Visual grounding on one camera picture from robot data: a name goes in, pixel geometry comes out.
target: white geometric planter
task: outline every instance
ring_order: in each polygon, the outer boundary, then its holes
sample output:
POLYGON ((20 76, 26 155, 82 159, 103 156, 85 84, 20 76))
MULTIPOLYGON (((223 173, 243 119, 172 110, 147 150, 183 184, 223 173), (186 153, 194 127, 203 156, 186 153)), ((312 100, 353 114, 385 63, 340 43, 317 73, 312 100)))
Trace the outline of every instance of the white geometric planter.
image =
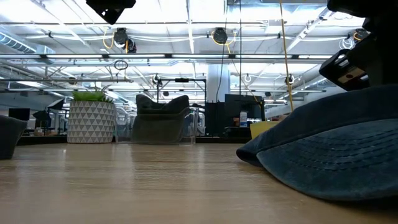
POLYGON ((110 143, 114 131, 112 103, 72 101, 69 112, 68 143, 110 143))

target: computer monitor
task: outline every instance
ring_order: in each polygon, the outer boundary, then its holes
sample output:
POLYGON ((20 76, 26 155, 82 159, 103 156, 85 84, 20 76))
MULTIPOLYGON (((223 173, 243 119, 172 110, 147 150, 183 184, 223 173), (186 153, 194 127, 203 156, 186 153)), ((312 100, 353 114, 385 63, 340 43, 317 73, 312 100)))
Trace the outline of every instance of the computer monitor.
POLYGON ((264 111, 261 110, 258 103, 261 101, 261 96, 225 94, 225 115, 229 118, 238 118, 241 111, 247 111, 248 118, 262 119, 264 111))
POLYGON ((28 121, 30 118, 30 109, 28 108, 9 108, 8 116, 19 119, 21 121, 28 121))

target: cap brim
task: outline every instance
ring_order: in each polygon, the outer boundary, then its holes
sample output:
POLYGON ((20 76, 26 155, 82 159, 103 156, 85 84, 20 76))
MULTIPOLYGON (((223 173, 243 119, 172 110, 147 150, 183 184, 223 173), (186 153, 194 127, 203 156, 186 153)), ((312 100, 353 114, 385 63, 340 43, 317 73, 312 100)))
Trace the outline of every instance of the cap brim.
POLYGON ((304 194, 340 201, 398 195, 398 119, 343 126, 256 151, 260 141, 238 149, 238 157, 304 194))

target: hanging cable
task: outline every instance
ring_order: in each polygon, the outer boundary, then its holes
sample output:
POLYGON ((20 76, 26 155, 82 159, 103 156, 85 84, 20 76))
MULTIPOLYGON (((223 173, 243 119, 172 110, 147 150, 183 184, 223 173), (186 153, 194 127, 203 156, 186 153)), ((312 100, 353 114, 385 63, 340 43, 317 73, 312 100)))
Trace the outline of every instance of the hanging cable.
POLYGON ((109 47, 108 45, 106 45, 106 43, 105 43, 105 37, 106 37, 106 31, 104 32, 104 37, 103 37, 103 43, 104 43, 104 46, 107 48, 107 49, 111 49, 112 47, 113 47, 113 42, 114 42, 114 33, 115 32, 113 32, 113 34, 112 34, 112 44, 111 44, 111 46, 109 47))
MULTIPOLYGON (((225 28, 224 28, 224 30, 226 30, 227 19, 228 19, 228 17, 227 17, 227 15, 225 14, 225 28)), ((218 103, 218 92, 220 91, 221 80, 222 80, 222 77, 223 77, 223 67, 224 67, 223 64, 224 64, 225 44, 222 44, 222 46, 223 46, 223 56, 222 56, 222 58, 221 58, 221 72, 220 72, 220 81, 218 82, 218 88, 217 88, 217 93, 216 93, 216 103, 218 103)))
POLYGON ((286 85, 289 92, 289 101, 290 101, 290 109, 293 112, 293 95, 292 95, 292 85, 289 82, 289 66, 287 65, 287 50, 286 50, 286 38, 285 38, 285 21, 284 21, 284 13, 282 7, 282 0, 279 0, 279 8, 280 8, 280 16, 281 16, 281 23, 282 23, 282 34, 284 38, 284 52, 285 52, 285 66, 286 66, 286 85))
MULTIPOLYGON (((239 33, 242 39, 242 3, 241 0, 239 0, 239 33)), ((240 41, 241 48, 239 51, 239 54, 241 55, 239 57, 239 95, 240 95, 240 100, 242 100, 242 42, 240 41)))

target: desk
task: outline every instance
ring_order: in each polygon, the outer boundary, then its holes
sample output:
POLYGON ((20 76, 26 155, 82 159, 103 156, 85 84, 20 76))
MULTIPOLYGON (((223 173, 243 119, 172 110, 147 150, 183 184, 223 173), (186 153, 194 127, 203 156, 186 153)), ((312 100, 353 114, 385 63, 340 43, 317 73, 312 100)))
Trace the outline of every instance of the desk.
POLYGON ((239 144, 18 146, 0 161, 1 223, 398 223, 302 195, 241 162, 239 144))

